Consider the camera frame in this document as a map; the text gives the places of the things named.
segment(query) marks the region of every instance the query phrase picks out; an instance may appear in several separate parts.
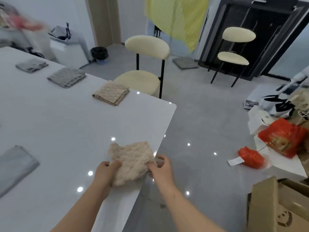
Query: white table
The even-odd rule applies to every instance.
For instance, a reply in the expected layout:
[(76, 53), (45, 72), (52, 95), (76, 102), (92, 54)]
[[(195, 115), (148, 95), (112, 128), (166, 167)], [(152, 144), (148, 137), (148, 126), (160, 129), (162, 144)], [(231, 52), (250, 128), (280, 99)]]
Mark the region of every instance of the white table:
[[(0, 198), (0, 230), (5, 232), (51, 230), (90, 185), (88, 172), (109, 160), (112, 137), (120, 145), (147, 140), (155, 152), (176, 109), (134, 90), (119, 106), (108, 105), (91, 96), (106, 82), (92, 75), (63, 89), (46, 79), (63, 67), (50, 61), (33, 74), (15, 67), (34, 57), (0, 49), (0, 153), (21, 145), (41, 163)], [(141, 185), (112, 190), (92, 231), (122, 231)]]

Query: left hand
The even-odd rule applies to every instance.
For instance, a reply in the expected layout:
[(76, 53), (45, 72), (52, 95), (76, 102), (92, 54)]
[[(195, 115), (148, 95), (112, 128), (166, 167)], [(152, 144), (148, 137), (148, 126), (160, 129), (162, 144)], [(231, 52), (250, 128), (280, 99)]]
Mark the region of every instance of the left hand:
[(104, 192), (104, 198), (108, 196), (114, 175), (121, 165), (121, 161), (115, 160), (112, 163), (109, 161), (103, 161), (97, 167), (92, 184), (102, 189)]

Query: hand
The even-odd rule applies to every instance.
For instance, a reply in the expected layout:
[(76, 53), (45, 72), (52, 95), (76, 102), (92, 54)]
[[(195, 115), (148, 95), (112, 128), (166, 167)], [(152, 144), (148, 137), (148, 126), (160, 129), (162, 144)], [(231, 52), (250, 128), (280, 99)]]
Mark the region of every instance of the hand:
[(150, 177), (154, 179), (154, 182), (162, 193), (162, 190), (169, 187), (175, 187), (175, 184), (170, 160), (166, 156), (158, 155), (157, 157), (158, 159), (164, 160), (164, 162), (157, 162), (157, 167), (153, 163), (150, 163), (147, 166), (152, 172), (149, 174)]
[(115, 160), (112, 163), (103, 161), (97, 167), (92, 185), (99, 187), (103, 191), (104, 198), (108, 196), (114, 176), (121, 165), (120, 160)]

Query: beige towel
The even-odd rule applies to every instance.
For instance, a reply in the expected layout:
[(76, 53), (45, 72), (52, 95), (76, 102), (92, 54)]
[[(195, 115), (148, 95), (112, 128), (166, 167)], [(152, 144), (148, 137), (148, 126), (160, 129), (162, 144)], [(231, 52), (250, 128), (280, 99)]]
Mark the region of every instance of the beige towel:
[(145, 175), (148, 171), (148, 163), (153, 162), (157, 165), (147, 141), (126, 146), (112, 143), (109, 146), (108, 155), (112, 158), (112, 161), (122, 161), (122, 166), (117, 171), (112, 183), (114, 187), (122, 186)]
[(129, 92), (130, 90), (126, 86), (108, 81), (92, 96), (110, 105), (118, 106)]

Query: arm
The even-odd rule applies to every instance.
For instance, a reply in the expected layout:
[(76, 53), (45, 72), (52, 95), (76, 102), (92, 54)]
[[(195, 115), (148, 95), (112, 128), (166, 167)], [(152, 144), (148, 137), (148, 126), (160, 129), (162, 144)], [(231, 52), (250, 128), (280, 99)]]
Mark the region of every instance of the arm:
[(95, 172), (91, 185), (50, 232), (90, 232), (104, 199), (109, 194), (120, 161), (102, 162)]
[(158, 162), (158, 167), (148, 164), (150, 176), (158, 186), (166, 206), (172, 214), (179, 232), (224, 232), (213, 221), (205, 217), (194, 207), (176, 188), (173, 180), (173, 171), (166, 156), (158, 156), (164, 162)]

